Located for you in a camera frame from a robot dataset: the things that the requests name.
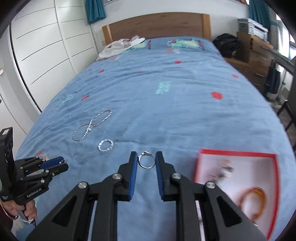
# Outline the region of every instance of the screw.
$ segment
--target screw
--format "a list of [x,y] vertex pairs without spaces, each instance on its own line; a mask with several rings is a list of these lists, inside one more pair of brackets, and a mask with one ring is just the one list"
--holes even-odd
[[122,176],[119,173],[115,173],[115,174],[113,174],[112,178],[115,180],[120,180],[122,178]]
[[173,173],[172,174],[172,178],[173,179],[180,179],[181,178],[181,175],[179,173]]
[[87,187],[87,183],[86,182],[80,182],[80,183],[78,183],[78,187],[79,188],[86,188]]
[[214,189],[216,185],[213,182],[207,182],[206,186],[207,188]]

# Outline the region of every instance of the wooden headboard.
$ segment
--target wooden headboard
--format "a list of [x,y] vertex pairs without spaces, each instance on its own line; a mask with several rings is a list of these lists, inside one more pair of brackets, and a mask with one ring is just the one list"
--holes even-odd
[[135,35],[147,39],[194,36],[211,39],[210,16],[191,12],[163,12],[124,19],[102,27],[106,44]]

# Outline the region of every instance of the bed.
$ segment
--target bed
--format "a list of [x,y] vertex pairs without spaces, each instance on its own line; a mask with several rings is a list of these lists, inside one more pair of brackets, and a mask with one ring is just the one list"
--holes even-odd
[[[102,30],[106,44],[136,34],[146,40],[77,75],[51,100],[24,140],[17,159],[63,156],[69,164],[36,199],[37,223],[80,181],[92,184],[115,173],[131,151],[161,150],[167,162],[192,180],[201,148],[254,151],[278,156],[280,204],[270,237],[275,240],[296,208],[295,156],[269,104],[208,41],[210,16],[159,13]],[[179,45],[168,47],[173,39]],[[92,127],[83,141],[74,141],[74,131],[104,110],[111,110],[111,116]],[[86,128],[75,138],[82,138]],[[104,139],[114,142],[112,150],[98,150]],[[161,201],[154,168],[138,168],[131,202],[118,204],[119,241],[175,240],[175,205]],[[20,241],[33,228],[16,226]]]

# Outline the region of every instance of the curtain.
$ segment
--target curtain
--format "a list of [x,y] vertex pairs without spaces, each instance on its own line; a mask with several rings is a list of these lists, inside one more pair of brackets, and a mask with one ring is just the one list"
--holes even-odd
[[264,0],[250,0],[250,18],[270,30],[269,9]]
[[106,12],[102,0],[86,0],[85,10],[87,20],[90,24],[106,18]]

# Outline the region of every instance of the person's hand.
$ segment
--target person's hand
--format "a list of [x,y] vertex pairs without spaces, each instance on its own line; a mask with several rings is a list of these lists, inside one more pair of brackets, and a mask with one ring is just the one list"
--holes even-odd
[[[7,202],[1,202],[2,207],[9,212],[12,216],[18,216],[17,211],[18,210],[24,210],[25,207],[23,205],[17,205],[15,201],[7,201]],[[25,210],[25,216],[28,217],[28,219],[37,218],[37,210],[35,207],[35,201],[31,200],[26,203],[26,210]]]

